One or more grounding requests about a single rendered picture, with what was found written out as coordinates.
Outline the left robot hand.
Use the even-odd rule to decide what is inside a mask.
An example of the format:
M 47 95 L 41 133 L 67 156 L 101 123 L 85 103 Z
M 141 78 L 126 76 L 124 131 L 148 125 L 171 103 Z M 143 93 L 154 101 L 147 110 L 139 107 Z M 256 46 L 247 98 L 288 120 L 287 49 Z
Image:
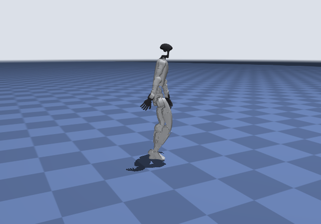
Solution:
M 166 101 L 168 102 L 168 104 L 169 104 L 169 106 L 170 106 L 170 109 L 172 108 L 172 106 L 173 106 L 173 103 L 171 102 L 171 100 L 170 100 L 170 95 L 168 94 L 168 98 L 165 98 L 166 99 Z

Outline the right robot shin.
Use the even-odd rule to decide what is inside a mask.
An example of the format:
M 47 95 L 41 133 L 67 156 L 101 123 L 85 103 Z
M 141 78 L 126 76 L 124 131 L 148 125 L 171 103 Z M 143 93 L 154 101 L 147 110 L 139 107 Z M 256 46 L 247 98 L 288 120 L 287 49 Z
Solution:
M 170 133 L 171 134 L 171 133 Z M 158 150 L 167 140 L 167 138 L 169 137 L 169 129 L 167 127 L 163 127 L 158 139 L 157 139 L 157 144 L 154 148 L 154 152 L 157 153 L 156 150 Z

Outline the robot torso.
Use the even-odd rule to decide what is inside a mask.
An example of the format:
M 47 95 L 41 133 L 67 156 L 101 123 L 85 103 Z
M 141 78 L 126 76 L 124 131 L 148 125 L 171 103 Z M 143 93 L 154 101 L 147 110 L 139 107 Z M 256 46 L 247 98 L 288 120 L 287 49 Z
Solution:
M 166 59 L 165 58 L 163 58 L 163 59 L 158 59 L 157 60 L 157 62 L 156 62 L 156 65 L 155 65 L 155 71 L 154 71 L 154 77 L 155 77 L 155 74 L 156 74 L 156 71 L 157 71 L 157 67 L 158 67 L 158 62 L 159 62 L 159 60 L 163 60 L 163 61 L 166 61 Z M 160 78 L 161 78 L 161 83 L 159 84 L 159 86 L 164 86 L 164 83 L 165 83 L 165 80 L 166 80 L 166 76 L 167 76 L 167 73 L 168 73 L 168 70 L 169 70 L 169 65 L 168 65 L 168 62 L 166 61 L 166 66 L 165 66 L 165 68 L 164 68 L 164 70 L 163 70 L 163 73 L 160 75 Z M 154 82 L 154 78 L 153 78 L 153 82 Z M 154 99 L 152 100 L 155 104 L 156 104 L 156 98 L 157 97 L 161 97 L 161 98 L 163 98 L 164 97 L 164 95 L 163 95 L 163 93 L 162 93 L 162 90 L 161 90 L 161 87 L 158 87 L 158 89 L 157 89 L 157 94 L 154 96 Z

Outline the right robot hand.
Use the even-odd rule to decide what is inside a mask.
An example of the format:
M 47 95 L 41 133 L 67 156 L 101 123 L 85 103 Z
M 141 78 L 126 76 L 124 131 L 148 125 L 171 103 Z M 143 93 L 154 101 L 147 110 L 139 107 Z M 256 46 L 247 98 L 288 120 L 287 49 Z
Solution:
M 151 93 L 149 94 L 149 96 L 150 96 L 150 95 L 151 95 Z M 145 105 L 146 105 L 146 106 L 145 106 L 146 109 L 144 108 L 144 106 L 142 107 L 142 108 L 144 108 L 145 110 L 147 110 L 148 107 L 149 107 L 149 109 L 151 108 L 151 100 L 153 100 L 153 99 L 149 98 L 149 96 L 147 97 L 148 99 L 146 99 L 146 100 L 144 101 L 144 103 L 141 105 L 141 106 L 143 106 L 143 105 L 145 106 Z M 140 106 L 140 107 L 141 107 L 141 106 Z M 144 110 L 144 109 L 143 109 L 143 110 Z

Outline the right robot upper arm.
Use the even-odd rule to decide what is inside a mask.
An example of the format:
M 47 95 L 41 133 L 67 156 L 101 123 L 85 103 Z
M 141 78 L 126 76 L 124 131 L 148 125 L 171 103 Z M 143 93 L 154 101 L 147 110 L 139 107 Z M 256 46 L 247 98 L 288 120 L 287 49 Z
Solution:
M 166 61 L 159 60 L 159 62 L 158 62 L 158 67 L 157 67 L 157 71 L 156 71 L 156 74 L 155 74 L 154 79 L 155 79 L 156 77 L 160 77 L 160 75 L 163 73 L 163 70 L 164 70 L 165 66 L 166 66 Z M 162 81 L 162 80 L 161 80 L 161 81 Z M 160 81 L 160 83 L 161 83 L 161 81 Z M 160 83 L 159 83 L 159 84 L 160 84 Z

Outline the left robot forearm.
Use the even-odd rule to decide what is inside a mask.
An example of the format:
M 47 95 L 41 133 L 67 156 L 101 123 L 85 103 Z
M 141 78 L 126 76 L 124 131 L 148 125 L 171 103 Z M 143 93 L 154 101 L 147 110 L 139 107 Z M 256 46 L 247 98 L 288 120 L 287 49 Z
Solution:
M 168 91 L 168 85 L 165 84 L 162 88 L 163 88 L 163 91 L 164 91 L 164 95 L 165 95 L 165 98 L 168 98 L 168 94 L 169 94 L 169 91 Z

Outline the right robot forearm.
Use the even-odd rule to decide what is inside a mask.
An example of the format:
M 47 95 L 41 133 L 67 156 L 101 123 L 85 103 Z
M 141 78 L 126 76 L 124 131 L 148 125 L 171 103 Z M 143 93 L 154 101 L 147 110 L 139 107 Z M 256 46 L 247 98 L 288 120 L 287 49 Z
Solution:
M 151 95 L 149 96 L 149 98 L 153 99 L 154 96 L 157 94 L 157 89 L 159 87 L 159 83 L 161 81 L 160 77 L 156 77 L 154 82 L 153 82 L 153 87 L 152 87 L 152 91 L 151 91 Z

